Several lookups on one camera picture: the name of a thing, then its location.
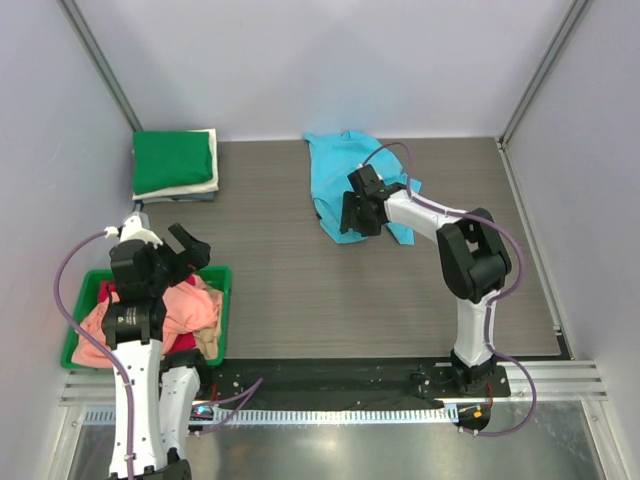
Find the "light blue t shirt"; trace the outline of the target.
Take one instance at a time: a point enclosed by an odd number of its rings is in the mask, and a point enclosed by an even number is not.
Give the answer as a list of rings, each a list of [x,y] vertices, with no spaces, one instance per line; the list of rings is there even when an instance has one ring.
[[[401,162],[389,150],[375,153],[380,142],[357,131],[328,135],[306,133],[303,139],[310,152],[310,191],[320,226],[338,244],[363,241],[365,237],[353,230],[340,232],[343,195],[353,190],[348,175],[367,163],[385,184],[405,184],[407,174]]]

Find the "green plastic bin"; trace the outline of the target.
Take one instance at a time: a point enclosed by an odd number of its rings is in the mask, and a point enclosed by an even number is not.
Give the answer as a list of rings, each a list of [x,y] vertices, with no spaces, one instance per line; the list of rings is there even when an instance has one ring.
[[[208,286],[220,290],[224,294],[222,310],[222,336],[219,343],[221,351],[217,359],[206,359],[207,365],[211,368],[215,368],[221,365],[224,361],[226,331],[228,326],[229,304],[231,296],[231,270],[225,266],[207,267],[196,272],[193,275],[199,276]],[[114,283],[112,271],[109,269],[91,270],[85,275],[72,315],[74,322],[81,324],[84,318],[97,305],[97,296],[99,284],[101,281],[110,281]]]

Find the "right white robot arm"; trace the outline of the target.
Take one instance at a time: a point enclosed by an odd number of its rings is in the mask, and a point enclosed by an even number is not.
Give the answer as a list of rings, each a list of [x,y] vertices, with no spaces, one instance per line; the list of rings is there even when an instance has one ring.
[[[343,195],[341,232],[374,236],[395,223],[437,245],[444,282],[457,302],[451,384],[465,396],[483,390],[497,362],[492,301],[512,270],[492,216],[484,209],[466,212],[440,205],[398,182],[387,185],[370,165],[350,173],[348,180],[352,190]]]

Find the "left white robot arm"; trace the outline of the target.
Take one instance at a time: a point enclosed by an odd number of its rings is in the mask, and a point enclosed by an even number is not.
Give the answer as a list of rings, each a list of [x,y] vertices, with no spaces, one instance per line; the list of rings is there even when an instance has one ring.
[[[118,243],[109,252],[117,297],[102,330],[116,387],[112,479],[192,476],[185,455],[191,403],[210,392],[212,376],[197,350],[163,355],[163,296],[208,265],[210,247],[180,224],[169,231],[182,251],[156,235],[144,215],[132,214],[116,229]]]

